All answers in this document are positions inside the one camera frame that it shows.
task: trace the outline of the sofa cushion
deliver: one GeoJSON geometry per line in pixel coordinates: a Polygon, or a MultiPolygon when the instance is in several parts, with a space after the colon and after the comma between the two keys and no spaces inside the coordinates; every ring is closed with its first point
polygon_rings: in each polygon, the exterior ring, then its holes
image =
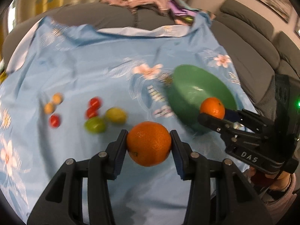
{"type": "Polygon", "coordinates": [[[138,9],[135,16],[135,26],[139,29],[151,31],[161,26],[175,25],[174,20],[169,15],[162,16],[151,9],[138,9]]]}
{"type": "Polygon", "coordinates": [[[220,13],[216,17],[216,20],[236,32],[245,42],[252,46],[274,70],[278,68],[280,56],[273,44],[261,33],[244,21],[226,13],[220,13]]]}
{"type": "Polygon", "coordinates": [[[291,76],[292,78],[296,80],[300,80],[296,72],[293,70],[293,68],[289,65],[288,62],[285,60],[281,60],[278,69],[276,70],[278,74],[285,74],[288,76],[291,76]]]}
{"type": "Polygon", "coordinates": [[[280,58],[288,62],[300,78],[300,50],[295,43],[284,33],[276,35],[273,44],[278,50],[280,58]]]}
{"type": "Polygon", "coordinates": [[[57,22],[69,26],[90,24],[96,29],[134,26],[134,16],[127,8],[109,6],[100,2],[76,4],[48,10],[18,24],[9,33],[2,48],[5,65],[8,64],[21,39],[37,21],[45,16],[51,16],[57,22]]]}
{"type": "Polygon", "coordinates": [[[253,47],[226,25],[213,21],[211,30],[231,57],[243,90],[253,103],[258,103],[270,85],[274,70],[253,47]]]}
{"type": "Polygon", "coordinates": [[[220,11],[241,19],[252,28],[256,29],[268,40],[272,39],[272,35],[274,32],[273,25],[264,17],[246,7],[245,5],[235,0],[226,0],[220,7],[220,11]]]}

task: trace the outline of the red cherry tomato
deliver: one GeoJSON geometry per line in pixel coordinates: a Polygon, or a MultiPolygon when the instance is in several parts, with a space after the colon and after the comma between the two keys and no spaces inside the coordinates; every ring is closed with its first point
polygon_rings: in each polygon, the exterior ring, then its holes
{"type": "Polygon", "coordinates": [[[49,124],[52,128],[57,128],[60,125],[60,117],[59,115],[53,114],[49,118],[49,124]]]}
{"type": "Polygon", "coordinates": [[[94,97],[94,98],[90,99],[89,105],[90,105],[90,107],[99,109],[102,105],[102,101],[98,97],[94,97]]]}
{"type": "Polygon", "coordinates": [[[87,109],[87,111],[85,112],[85,116],[87,119],[91,119],[93,117],[98,116],[98,112],[97,112],[97,108],[95,107],[90,107],[89,109],[87,109]]]}

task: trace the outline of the human hand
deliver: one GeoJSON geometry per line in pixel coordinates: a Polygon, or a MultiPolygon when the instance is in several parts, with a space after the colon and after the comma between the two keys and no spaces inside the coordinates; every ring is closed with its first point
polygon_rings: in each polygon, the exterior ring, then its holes
{"type": "Polygon", "coordinates": [[[251,181],[255,185],[261,187],[270,186],[269,189],[271,190],[282,191],[289,185],[291,174],[283,171],[277,178],[277,180],[274,182],[273,179],[277,176],[277,174],[263,174],[262,172],[257,171],[255,168],[250,167],[249,176],[251,178],[251,181]]]}

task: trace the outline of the sleeve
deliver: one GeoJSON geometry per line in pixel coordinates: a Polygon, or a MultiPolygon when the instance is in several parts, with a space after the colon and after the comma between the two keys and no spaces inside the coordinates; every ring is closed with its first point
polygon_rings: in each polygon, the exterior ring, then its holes
{"type": "Polygon", "coordinates": [[[295,186],[296,176],[295,174],[293,174],[291,175],[289,187],[281,198],[270,201],[270,199],[266,199],[266,197],[263,197],[264,204],[267,207],[267,210],[269,211],[274,224],[276,224],[284,216],[284,214],[288,211],[288,209],[295,201],[297,196],[296,194],[293,194],[295,186]]]}

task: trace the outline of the wall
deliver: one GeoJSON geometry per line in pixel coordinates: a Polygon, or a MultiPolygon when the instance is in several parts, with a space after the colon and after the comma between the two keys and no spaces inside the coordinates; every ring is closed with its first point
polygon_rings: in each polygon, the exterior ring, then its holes
{"type": "MultiPolygon", "coordinates": [[[[218,11],[218,8],[224,2],[224,0],[190,0],[191,7],[202,8],[209,10],[213,13],[218,11]]],[[[259,13],[261,16],[269,20],[274,26],[274,35],[278,31],[283,31],[291,40],[300,48],[300,38],[295,34],[294,29],[297,20],[297,13],[293,9],[292,16],[289,23],[284,22],[276,13],[271,9],[263,5],[257,0],[236,0],[241,2],[245,6],[259,13]]]]}

